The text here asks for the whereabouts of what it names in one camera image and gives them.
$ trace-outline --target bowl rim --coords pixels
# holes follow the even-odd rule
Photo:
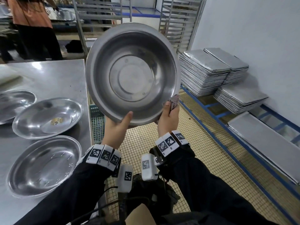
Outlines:
[[[31,106],[36,106],[37,104],[39,104],[39,103],[41,103],[41,102],[47,102],[47,101],[58,100],[58,99],[72,101],[72,102],[76,103],[76,104],[80,107],[80,115],[79,115],[79,117],[77,118],[77,120],[76,120],[72,125],[70,125],[70,126],[69,126],[68,128],[66,128],[65,130],[62,130],[62,131],[56,132],[56,133],[52,133],[52,134],[50,134],[50,135],[48,135],[48,136],[27,136],[27,135],[24,135],[24,134],[22,134],[21,132],[18,131],[18,129],[17,129],[17,126],[18,126],[17,121],[18,121],[19,116],[22,115],[22,113],[24,113],[24,112],[27,111],[29,108],[31,108]],[[41,100],[41,101],[39,101],[39,102],[36,102],[36,103],[32,104],[31,106],[26,107],[24,110],[22,110],[22,111],[15,117],[15,119],[14,119],[14,121],[13,121],[13,125],[12,125],[13,132],[14,132],[15,134],[17,134],[18,136],[20,136],[20,137],[22,137],[22,138],[30,139],[30,140],[41,140],[41,139],[46,139],[46,138],[50,138],[50,137],[53,137],[53,136],[57,136],[57,135],[59,135],[59,134],[65,132],[65,131],[69,130],[69,129],[72,128],[75,124],[77,124],[77,122],[80,120],[80,118],[81,118],[82,115],[83,115],[83,106],[82,106],[79,102],[77,102],[77,101],[75,101],[75,100],[73,100],[73,99],[71,99],[71,98],[67,98],[67,97],[56,97],[56,98],[45,99],[45,100]]]
[[[148,33],[148,34],[151,34],[152,36],[158,38],[161,42],[163,42],[163,44],[168,48],[168,50],[170,51],[170,53],[172,55],[172,58],[173,58],[174,64],[175,64],[175,70],[177,72],[176,85],[175,85],[173,94],[170,97],[179,93],[180,84],[181,84],[181,69],[180,69],[180,64],[179,64],[177,54],[176,54],[173,46],[171,45],[171,43],[168,41],[168,39],[166,37],[164,37],[163,34],[161,34],[158,30],[156,30],[155,28],[153,28],[151,26],[145,25],[145,24],[133,23],[133,22],[123,23],[123,24],[120,24],[120,25],[110,28],[109,30],[105,31],[104,34],[94,42],[94,44],[92,45],[92,47],[88,53],[86,63],[85,63],[85,79],[86,79],[86,83],[88,85],[88,90],[89,90],[90,96],[92,97],[93,102],[96,104],[96,106],[100,109],[100,111],[105,116],[109,117],[110,119],[112,119],[115,122],[120,122],[122,120],[111,115],[105,109],[104,103],[101,101],[100,97],[97,95],[96,86],[92,80],[92,76],[93,76],[93,69],[95,67],[95,62],[96,62],[96,57],[97,57],[98,51],[100,49],[102,49],[103,46],[112,38],[114,38],[120,34],[127,33],[127,32]],[[160,112],[156,113],[155,117],[152,118],[150,121],[144,121],[144,122],[131,121],[130,126],[139,126],[139,125],[146,125],[146,124],[152,123],[153,121],[156,121],[160,117],[161,112],[162,112],[162,110]]]
[[[36,94],[34,94],[33,92],[28,91],[28,90],[9,90],[9,91],[3,91],[3,92],[0,92],[0,94],[5,94],[5,93],[9,93],[9,92],[29,92],[30,94],[32,94],[32,95],[35,97],[35,100],[34,100],[34,102],[33,102],[32,104],[30,104],[28,107],[30,107],[31,105],[35,104],[36,101],[37,101],[37,99],[38,99],[37,96],[36,96]],[[14,117],[12,117],[12,118],[10,118],[10,119],[7,119],[7,120],[5,120],[5,121],[0,121],[0,125],[2,125],[2,124],[7,124],[7,123],[12,123],[13,120],[15,119],[15,117],[16,117],[16,116],[14,116]]]
[[[14,197],[17,197],[17,198],[29,198],[29,197],[31,197],[31,198],[37,198],[37,197],[45,196],[45,195],[49,194],[50,192],[52,192],[54,189],[56,189],[58,186],[60,186],[65,180],[67,180],[67,179],[72,175],[72,173],[74,172],[74,170],[75,170],[76,167],[74,168],[74,170],[73,170],[72,172],[69,173],[69,176],[68,176],[61,184],[59,184],[59,185],[53,187],[52,189],[49,189],[48,191],[46,191],[46,192],[44,192],[44,193],[40,193],[40,194],[36,194],[36,195],[22,195],[22,194],[18,194],[18,193],[16,193],[16,192],[13,190],[13,188],[11,187],[10,176],[11,176],[12,172],[14,172],[14,171],[17,169],[17,163],[20,162],[21,156],[24,155],[25,152],[26,152],[29,148],[31,148],[31,147],[33,147],[33,146],[36,146],[37,144],[40,144],[40,143],[42,143],[43,141],[47,142],[47,141],[49,141],[49,140],[53,140],[53,139],[55,140],[55,139],[57,139],[57,138],[58,138],[58,139],[61,138],[62,140],[68,140],[68,141],[74,142],[74,143],[76,144],[76,146],[77,146],[78,151],[79,151],[78,161],[79,161],[79,159],[82,157],[82,148],[81,148],[80,143],[78,142],[78,140],[76,140],[75,138],[73,138],[73,137],[71,137],[71,136],[59,135],[59,136],[54,136],[54,137],[51,137],[51,138],[42,139],[42,140],[39,140],[39,141],[37,141],[37,142],[34,142],[33,144],[29,145],[29,146],[28,146],[28,147],[27,147],[27,148],[26,148],[26,149],[18,156],[18,158],[16,159],[16,161],[15,161],[15,162],[13,163],[13,165],[11,166],[11,168],[10,168],[10,170],[9,170],[9,173],[8,173],[8,175],[7,175],[7,178],[6,178],[6,185],[8,185],[8,188],[9,188],[11,194],[12,194]]]

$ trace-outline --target black sleeve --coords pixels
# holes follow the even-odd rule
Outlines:
[[[189,150],[189,145],[181,146],[167,158],[171,165],[159,169],[178,184],[191,211],[213,212],[235,224],[274,224],[221,178],[211,174],[204,163],[187,153]]]
[[[67,180],[15,225],[66,225],[95,208],[104,192],[104,181],[112,173],[96,164],[80,163]]]

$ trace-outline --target hand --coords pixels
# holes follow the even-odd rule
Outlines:
[[[133,112],[128,112],[121,123],[115,123],[113,120],[105,117],[105,131],[101,144],[111,146],[118,150],[125,138],[132,116]]]
[[[176,130],[179,122],[179,105],[177,105],[171,112],[171,102],[167,101],[163,107],[163,112],[157,124],[158,137],[171,133]]]

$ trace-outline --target orange shirt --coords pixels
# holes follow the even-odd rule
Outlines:
[[[51,21],[42,3],[29,3],[19,0],[7,0],[7,2],[13,15],[14,24],[52,28]]]

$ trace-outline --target plastic crate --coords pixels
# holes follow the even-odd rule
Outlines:
[[[105,117],[96,105],[90,105],[90,113],[94,142],[95,144],[99,144],[102,142],[102,139],[104,137]]]

